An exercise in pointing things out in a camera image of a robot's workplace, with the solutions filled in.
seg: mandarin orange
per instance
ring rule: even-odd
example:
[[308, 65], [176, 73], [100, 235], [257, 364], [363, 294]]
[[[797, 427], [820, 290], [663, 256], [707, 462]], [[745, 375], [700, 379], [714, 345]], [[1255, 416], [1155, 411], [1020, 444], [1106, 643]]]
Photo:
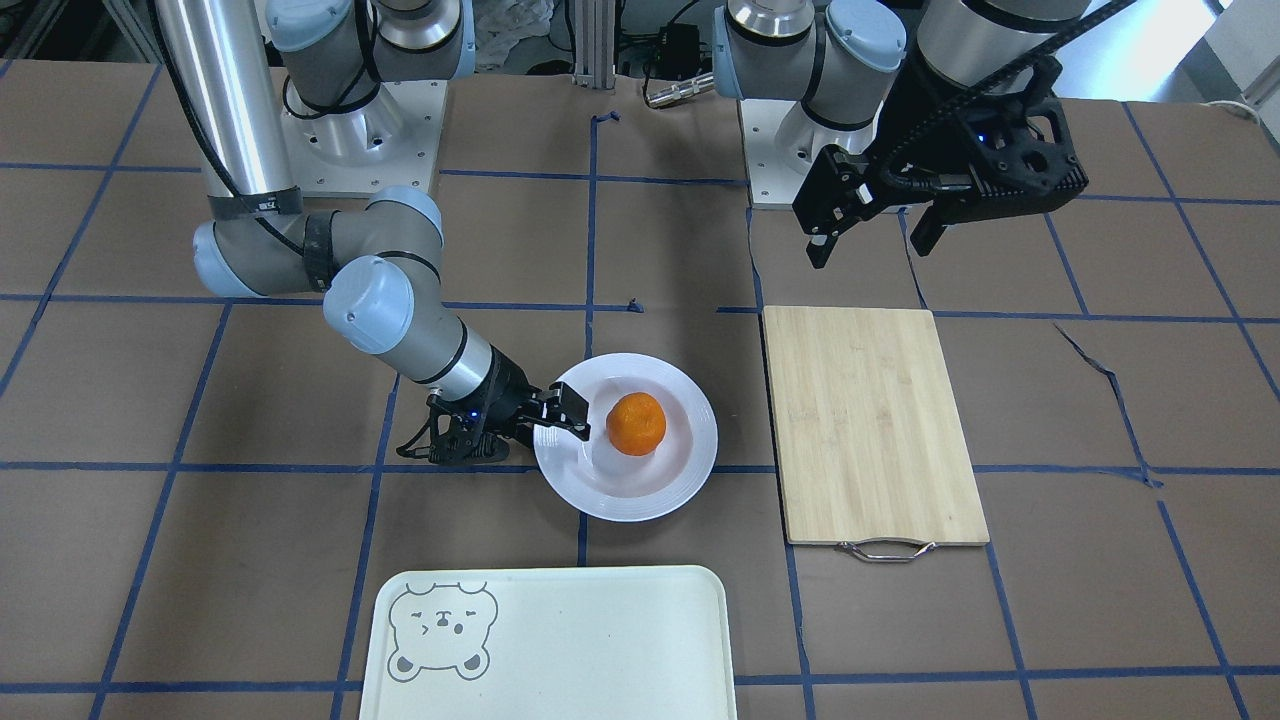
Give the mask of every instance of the mandarin orange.
[[632, 392], [609, 410], [604, 428], [618, 452], [649, 455], [667, 434], [667, 415], [654, 396]]

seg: wooden cutting board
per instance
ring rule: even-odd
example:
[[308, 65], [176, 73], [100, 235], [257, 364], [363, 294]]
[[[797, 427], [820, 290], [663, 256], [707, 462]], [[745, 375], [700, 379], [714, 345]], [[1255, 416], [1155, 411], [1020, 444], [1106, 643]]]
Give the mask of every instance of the wooden cutting board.
[[764, 309], [787, 537], [988, 542], [928, 310]]

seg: electrical cord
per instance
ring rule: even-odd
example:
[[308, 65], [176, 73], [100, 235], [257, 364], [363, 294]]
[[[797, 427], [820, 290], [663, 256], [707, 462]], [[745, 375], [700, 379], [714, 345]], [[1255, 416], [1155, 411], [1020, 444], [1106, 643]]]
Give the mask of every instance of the electrical cord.
[[[360, 69], [356, 70], [356, 76], [351, 78], [351, 82], [348, 82], [347, 87], [342, 90], [342, 92], [338, 95], [338, 99], [334, 100], [332, 105], [325, 105], [324, 108], [316, 108], [308, 104], [306, 100], [302, 100], [302, 104], [315, 110], [315, 113], [310, 114], [297, 113], [293, 110], [293, 108], [289, 106], [289, 85], [293, 82], [293, 76], [285, 76], [284, 85], [280, 87], [280, 104], [284, 106], [285, 113], [293, 115], [300, 120], [319, 120], [325, 115], [347, 113], [355, 110], [356, 108], [362, 108], [378, 95], [378, 92], [381, 90], [381, 86], [378, 77], [376, 64], [374, 63], [374, 46], [378, 44], [381, 20], [378, 17], [378, 8], [375, 5], [369, 5], [369, 8], [374, 12], [372, 26], [369, 24], [367, 15], [364, 12], [361, 12], [360, 8], [355, 8], [352, 10], [356, 13], [356, 32], [357, 32], [356, 37], [358, 38], [360, 42]], [[370, 79], [374, 81], [372, 90], [370, 90], [367, 95], [353, 102], [346, 102], [347, 95], [349, 95], [351, 91], [355, 90], [357, 85], [360, 85], [360, 81], [364, 79], [366, 74], [370, 77]]]
[[965, 90], [964, 92], [952, 96], [950, 100], [938, 105], [933, 113], [920, 120], [910, 132], [908, 132], [902, 140], [884, 155], [884, 159], [878, 161], [879, 164], [879, 179], [890, 187], [897, 190], [908, 191], [923, 191], [923, 192], [964, 192], [969, 190], [964, 186], [943, 186], [938, 177], [929, 178], [913, 178], [906, 176], [900, 176], [893, 170], [893, 164], [897, 158], [905, 152], [909, 147], [919, 142], [924, 136], [933, 132], [934, 128], [941, 126], [947, 118], [950, 118], [955, 111], [972, 105], [975, 100], [987, 94], [987, 91], [995, 88], [996, 86], [1009, 82], [1010, 79], [1018, 77], [1019, 73], [1038, 63], [1039, 60], [1048, 58], [1057, 50], [1060, 50], [1068, 42], [1071, 42], [1076, 37], [1089, 32], [1097, 26], [1102, 24], [1105, 20], [1124, 10], [1129, 5], [1133, 5], [1137, 0], [1111, 0], [1102, 8], [1089, 13], [1080, 20], [1078, 20], [1071, 27], [1059, 32], [1053, 37], [1050, 37], [1044, 42], [1041, 42], [1036, 47], [1023, 53], [1018, 58], [1014, 58], [1009, 63], [996, 72], [988, 74], [987, 77], [978, 81], [977, 85]]
[[[178, 68], [173, 63], [173, 55], [169, 53], [169, 44], [165, 41], [164, 29], [160, 27], [160, 12], [156, 8], [156, 0], [147, 0], [147, 12], [151, 14], [151, 32], [155, 35], [156, 47], [160, 50], [160, 60], [164, 63], [165, 69], [169, 70], [169, 79], [173, 81], [173, 88], [178, 94], [178, 105], [182, 108], [182, 114], [187, 118], [187, 124], [191, 126], [191, 133], [196, 137], [196, 145], [200, 146], [200, 151], [209, 163], [209, 167], [212, 168], [214, 174], [227, 187], [227, 191], [232, 193], [232, 197], [239, 201], [244, 213], [250, 215], [256, 214], [257, 209], [250, 204], [248, 197], [236, 186], [236, 181], [232, 179], [227, 165], [223, 164], [218, 152], [214, 151], [212, 143], [210, 143], [209, 136], [200, 123], [200, 118], [196, 117], [196, 110], [191, 106], [191, 95], [187, 92], [187, 86], [178, 74]], [[280, 245], [288, 247], [294, 255], [302, 256], [302, 246], [285, 237], [266, 218], [256, 217], [253, 219]]]
[[[689, 9], [696, 5], [699, 1], [700, 0], [689, 0], [689, 3], [685, 3], [685, 6], [676, 10], [676, 14], [672, 15], [669, 20], [667, 20], [666, 27], [676, 24], [676, 20], [678, 20], [681, 15], [687, 13]], [[654, 42], [657, 42], [657, 36], [654, 36]], [[653, 60], [650, 59], [644, 64], [644, 83], [640, 86], [640, 97], [644, 100], [645, 108], [649, 108], [650, 110], [662, 110], [662, 108], [654, 108], [653, 102], [649, 101], [649, 78], [652, 76], [653, 76]]]
[[577, 38], [573, 36], [573, 8], [564, 6], [564, 27], [568, 29], [568, 51], [577, 56]]

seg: bear drawing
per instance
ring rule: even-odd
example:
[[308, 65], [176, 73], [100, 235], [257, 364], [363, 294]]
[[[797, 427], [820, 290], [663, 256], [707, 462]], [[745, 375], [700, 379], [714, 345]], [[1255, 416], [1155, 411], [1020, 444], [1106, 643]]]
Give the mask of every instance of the bear drawing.
[[425, 670], [454, 670], [475, 680], [489, 669], [484, 643], [498, 619], [498, 600], [485, 584], [433, 584], [422, 592], [404, 585], [389, 614], [396, 647], [387, 671], [407, 683]]

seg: metal handle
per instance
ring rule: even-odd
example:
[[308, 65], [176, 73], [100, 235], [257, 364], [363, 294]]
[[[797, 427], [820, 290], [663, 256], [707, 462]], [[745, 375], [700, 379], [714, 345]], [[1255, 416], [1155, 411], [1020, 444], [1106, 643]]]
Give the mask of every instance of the metal handle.
[[863, 548], [858, 547], [856, 542], [842, 542], [836, 546], [836, 550], [841, 552], [847, 552], [849, 555], [852, 555], [854, 557], [861, 560], [863, 562], [910, 562], [916, 557], [924, 555], [925, 552], [929, 552], [931, 550], [938, 547], [938, 543], [936, 542], [925, 542], [920, 544], [905, 541], [892, 541], [892, 542], [901, 542], [902, 544], [915, 548], [915, 551], [911, 555], [870, 555]]

